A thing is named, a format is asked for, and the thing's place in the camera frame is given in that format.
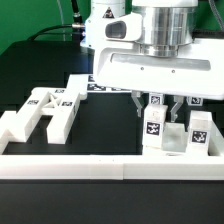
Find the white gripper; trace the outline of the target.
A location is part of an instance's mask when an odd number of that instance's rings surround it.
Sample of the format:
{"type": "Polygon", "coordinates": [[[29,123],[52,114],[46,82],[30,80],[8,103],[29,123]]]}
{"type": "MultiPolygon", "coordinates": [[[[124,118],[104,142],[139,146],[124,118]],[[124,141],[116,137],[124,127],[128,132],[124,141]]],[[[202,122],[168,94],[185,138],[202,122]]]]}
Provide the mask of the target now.
{"type": "Polygon", "coordinates": [[[102,28],[93,75],[106,87],[132,90],[142,116],[142,92],[178,95],[171,121],[184,97],[224,99],[224,32],[195,30],[192,11],[139,11],[102,28]]]}

